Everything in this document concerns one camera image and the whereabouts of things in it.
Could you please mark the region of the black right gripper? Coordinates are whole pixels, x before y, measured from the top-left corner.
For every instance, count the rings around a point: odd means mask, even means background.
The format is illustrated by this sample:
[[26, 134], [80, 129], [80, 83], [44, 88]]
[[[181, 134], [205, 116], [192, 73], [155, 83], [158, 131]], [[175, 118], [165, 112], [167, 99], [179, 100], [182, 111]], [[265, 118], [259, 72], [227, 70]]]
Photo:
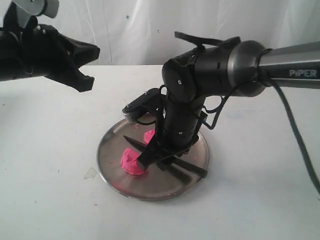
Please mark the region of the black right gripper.
[[194, 135], [204, 102], [204, 96], [198, 96], [187, 103], [179, 102], [173, 96], [165, 97], [165, 116], [157, 130], [157, 138], [153, 137], [148, 144], [137, 144], [141, 150], [137, 164], [142, 170], [147, 170], [150, 165], [156, 163], [162, 172], [172, 172], [172, 164], [161, 160], [164, 150], [171, 153], [184, 153], [189, 150], [194, 144]]

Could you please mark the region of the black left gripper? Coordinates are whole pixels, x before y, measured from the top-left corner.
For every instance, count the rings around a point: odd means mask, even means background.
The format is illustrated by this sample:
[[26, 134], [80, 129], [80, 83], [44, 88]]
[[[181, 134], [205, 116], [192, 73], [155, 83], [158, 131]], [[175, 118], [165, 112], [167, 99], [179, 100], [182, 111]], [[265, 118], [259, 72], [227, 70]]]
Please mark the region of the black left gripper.
[[79, 68], [99, 58], [98, 46], [67, 37], [45, 24], [17, 31], [14, 36], [18, 45], [15, 79], [46, 77], [80, 93], [92, 90], [95, 78]]

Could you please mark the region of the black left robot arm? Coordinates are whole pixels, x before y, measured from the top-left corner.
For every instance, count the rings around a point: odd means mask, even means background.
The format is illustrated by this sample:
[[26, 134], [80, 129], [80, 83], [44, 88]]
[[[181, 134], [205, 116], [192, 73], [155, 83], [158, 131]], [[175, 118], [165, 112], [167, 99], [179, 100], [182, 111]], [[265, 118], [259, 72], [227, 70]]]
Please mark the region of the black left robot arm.
[[100, 48], [40, 24], [19, 34], [0, 30], [0, 80], [45, 77], [78, 92], [92, 90], [94, 77], [80, 68], [99, 58]]

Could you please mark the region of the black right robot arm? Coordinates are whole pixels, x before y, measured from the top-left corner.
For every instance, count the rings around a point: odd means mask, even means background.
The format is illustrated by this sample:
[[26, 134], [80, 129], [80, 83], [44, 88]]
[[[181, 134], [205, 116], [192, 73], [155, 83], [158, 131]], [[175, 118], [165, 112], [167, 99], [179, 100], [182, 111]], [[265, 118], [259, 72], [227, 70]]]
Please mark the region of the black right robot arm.
[[201, 126], [216, 126], [217, 119], [206, 121], [208, 97], [221, 97], [220, 105], [211, 110], [219, 116], [231, 96], [255, 97], [267, 87], [320, 86], [318, 42], [271, 49], [239, 37], [217, 40], [180, 32], [176, 37], [195, 48], [163, 65], [166, 94], [158, 91], [154, 99], [143, 103], [155, 116], [155, 135], [137, 159], [143, 170], [154, 163], [170, 164], [198, 141]]

